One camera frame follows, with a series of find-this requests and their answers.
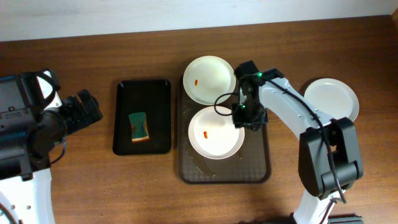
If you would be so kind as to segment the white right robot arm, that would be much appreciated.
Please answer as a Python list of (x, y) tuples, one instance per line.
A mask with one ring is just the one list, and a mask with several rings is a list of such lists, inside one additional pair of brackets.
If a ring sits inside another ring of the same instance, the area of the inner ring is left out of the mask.
[(331, 217), (333, 207), (346, 203), (344, 192), (363, 176), (354, 123), (321, 112), (295, 91), (276, 68), (260, 72), (237, 68), (238, 103), (232, 105), (237, 128), (253, 131), (275, 113), (299, 140), (298, 173), (305, 191), (291, 223), (362, 223), (360, 216)]

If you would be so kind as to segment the green and yellow sponge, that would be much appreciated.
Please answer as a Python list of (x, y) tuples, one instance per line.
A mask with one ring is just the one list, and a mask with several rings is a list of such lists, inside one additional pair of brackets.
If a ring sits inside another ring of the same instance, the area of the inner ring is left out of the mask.
[(145, 112), (131, 113), (129, 115), (132, 142), (146, 141), (149, 139)]

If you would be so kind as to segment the white plate with red stain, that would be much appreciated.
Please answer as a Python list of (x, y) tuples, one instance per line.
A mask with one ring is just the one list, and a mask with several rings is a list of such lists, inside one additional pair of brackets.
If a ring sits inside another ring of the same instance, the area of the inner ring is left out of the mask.
[(197, 112), (188, 125), (188, 138), (201, 156), (221, 160), (233, 156), (244, 142), (244, 128), (235, 128), (231, 110), (209, 106)]

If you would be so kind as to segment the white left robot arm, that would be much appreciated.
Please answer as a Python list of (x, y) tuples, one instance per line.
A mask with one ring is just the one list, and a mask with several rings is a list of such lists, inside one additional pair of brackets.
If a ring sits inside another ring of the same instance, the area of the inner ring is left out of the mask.
[(1, 223), (54, 223), (49, 153), (103, 117), (88, 90), (59, 89), (47, 68), (1, 78)]

